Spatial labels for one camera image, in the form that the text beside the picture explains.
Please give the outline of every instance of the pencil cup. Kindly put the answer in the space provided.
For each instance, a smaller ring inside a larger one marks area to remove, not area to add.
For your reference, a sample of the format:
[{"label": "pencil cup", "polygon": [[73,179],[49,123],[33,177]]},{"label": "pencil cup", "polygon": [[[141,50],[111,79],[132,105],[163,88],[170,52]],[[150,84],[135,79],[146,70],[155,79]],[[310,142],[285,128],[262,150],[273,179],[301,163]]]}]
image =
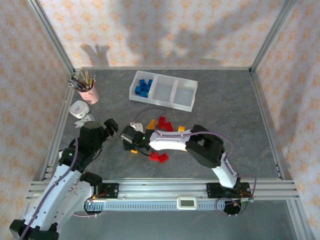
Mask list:
[{"label": "pencil cup", "polygon": [[78,91],[83,101],[87,104],[95,104],[99,100],[99,94],[97,92],[95,84],[93,84],[92,88],[89,91],[80,92]]}]

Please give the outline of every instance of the orange patterned wallpaper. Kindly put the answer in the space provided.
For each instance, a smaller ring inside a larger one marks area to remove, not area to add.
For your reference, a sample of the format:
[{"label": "orange patterned wallpaper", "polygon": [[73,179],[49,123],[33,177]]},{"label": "orange patterned wallpaper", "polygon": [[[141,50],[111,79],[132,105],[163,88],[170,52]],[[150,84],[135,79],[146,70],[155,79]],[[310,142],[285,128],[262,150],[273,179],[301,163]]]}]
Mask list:
[{"label": "orange patterned wallpaper", "polygon": [[26,0],[0,1],[0,239],[42,168],[68,73]]},{"label": "orange patterned wallpaper", "polygon": [[75,68],[248,68],[285,0],[40,0]]},{"label": "orange patterned wallpaper", "polygon": [[320,239],[320,1],[297,1],[258,69],[269,126]]}]

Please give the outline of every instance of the display screen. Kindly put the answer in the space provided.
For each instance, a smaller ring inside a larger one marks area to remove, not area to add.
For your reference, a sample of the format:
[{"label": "display screen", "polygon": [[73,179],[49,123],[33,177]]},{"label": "display screen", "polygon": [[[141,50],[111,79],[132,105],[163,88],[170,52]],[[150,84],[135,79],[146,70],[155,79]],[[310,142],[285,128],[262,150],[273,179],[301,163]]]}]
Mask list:
[{"label": "display screen", "polygon": [[182,207],[193,207],[195,202],[193,200],[181,200]]}]

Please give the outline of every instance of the red block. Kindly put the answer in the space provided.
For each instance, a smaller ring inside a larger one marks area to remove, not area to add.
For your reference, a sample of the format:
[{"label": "red block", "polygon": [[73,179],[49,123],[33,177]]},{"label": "red block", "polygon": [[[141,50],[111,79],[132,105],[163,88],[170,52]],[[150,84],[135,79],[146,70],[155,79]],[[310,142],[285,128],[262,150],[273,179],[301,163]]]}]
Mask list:
[{"label": "red block", "polygon": [[166,118],[164,116],[159,118],[158,129],[166,129]]},{"label": "red block", "polygon": [[159,162],[160,163],[164,163],[165,161],[167,161],[169,159],[168,155],[166,153],[162,154],[161,156],[159,156]]},{"label": "red block", "polygon": [[159,154],[157,152],[154,152],[151,156],[149,156],[150,161],[158,161],[159,160]]},{"label": "red block", "polygon": [[172,125],[171,125],[171,122],[169,122],[169,121],[165,123],[165,129],[166,129],[167,132],[173,132],[174,131],[174,129],[173,129]]}]

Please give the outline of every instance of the yellow block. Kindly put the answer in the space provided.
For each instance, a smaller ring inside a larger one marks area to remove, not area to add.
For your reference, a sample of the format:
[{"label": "yellow block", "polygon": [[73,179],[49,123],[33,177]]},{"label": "yellow block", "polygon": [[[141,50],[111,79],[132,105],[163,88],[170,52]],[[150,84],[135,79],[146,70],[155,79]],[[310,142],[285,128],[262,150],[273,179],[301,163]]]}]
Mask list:
[{"label": "yellow block", "polygon": [[151,122],[146,127],[146,129],[149,129],[149,130],[155,129],[155,122],[156,122],[156,120],[152,119]]},{"label": "yellow block", "polygon": [[178,127],[178,132],[183,132],[185,130],[185,127],[184,126],[179,126]]}]

